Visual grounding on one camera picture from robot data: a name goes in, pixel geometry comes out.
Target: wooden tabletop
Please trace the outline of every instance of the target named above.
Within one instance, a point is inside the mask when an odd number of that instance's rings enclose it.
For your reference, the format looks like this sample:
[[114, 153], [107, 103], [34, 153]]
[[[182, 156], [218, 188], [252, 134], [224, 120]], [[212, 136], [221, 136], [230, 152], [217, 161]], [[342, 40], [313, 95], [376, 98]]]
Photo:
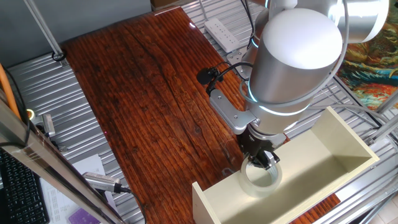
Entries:
[[[196, 80], [199, 70], [223, 59], [180, 7], [118, 22], [63, 47], [148, 223], [194, 223], [192, 183], [205, 190], [243, 160]], [[242, 110], [238, 87], [231, 72], [217, 86]], [[328, 198], [310, 222], [338, 202]]]

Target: keyboard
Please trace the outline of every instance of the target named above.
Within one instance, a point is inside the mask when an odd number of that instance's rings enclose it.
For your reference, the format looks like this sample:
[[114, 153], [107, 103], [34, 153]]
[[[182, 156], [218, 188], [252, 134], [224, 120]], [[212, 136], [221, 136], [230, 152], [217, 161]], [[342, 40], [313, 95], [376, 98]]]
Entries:
[[0, 149], [0, 223], [47, 224], [47, 213], [39, 176]]

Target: purple object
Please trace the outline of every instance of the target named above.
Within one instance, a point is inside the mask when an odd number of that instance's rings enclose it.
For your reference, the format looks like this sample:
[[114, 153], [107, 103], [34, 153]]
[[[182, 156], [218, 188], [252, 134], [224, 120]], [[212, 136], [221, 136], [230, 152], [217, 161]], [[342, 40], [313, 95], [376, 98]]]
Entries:
[[79, 208], [79, 210], [77, 210], [68, 219], [71, 224], [100, 224], [100, 221], [82, 208]]

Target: gray wall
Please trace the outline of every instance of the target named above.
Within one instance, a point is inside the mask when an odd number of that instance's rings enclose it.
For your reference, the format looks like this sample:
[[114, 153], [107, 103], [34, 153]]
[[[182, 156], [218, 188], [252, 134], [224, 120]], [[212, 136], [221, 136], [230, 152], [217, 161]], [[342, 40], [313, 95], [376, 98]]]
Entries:
[[[150, 11], [149, 0], [35, 0], [57, 42]], [[0, 0], [0, 63], [52, 52], [23, 0]]]

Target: paper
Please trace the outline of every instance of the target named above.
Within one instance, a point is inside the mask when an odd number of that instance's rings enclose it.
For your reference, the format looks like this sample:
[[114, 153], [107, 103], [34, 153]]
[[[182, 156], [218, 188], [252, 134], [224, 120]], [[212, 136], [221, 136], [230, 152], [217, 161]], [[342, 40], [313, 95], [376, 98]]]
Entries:
[[[99, 155], [90, 156], [87, 159], [76, 162], [73, 164], [76, 170], [84, 174], [85, 172], [93, 172], [96, 174], [105, 175], [105, 170], [102, 165], [101, 158]], [[49, 213], [50, 223], [49, 224], [67, 224], [67, 218], [74, 211], [78, 210], [79, 206], [58, 191], [55, 187], [50, 185], [43, 178], [40, 178], [42, 185], [44, 202]], [[112, 193], [105, 192], [108, 203], [116, 210], [116, 206], [113, 201]]]

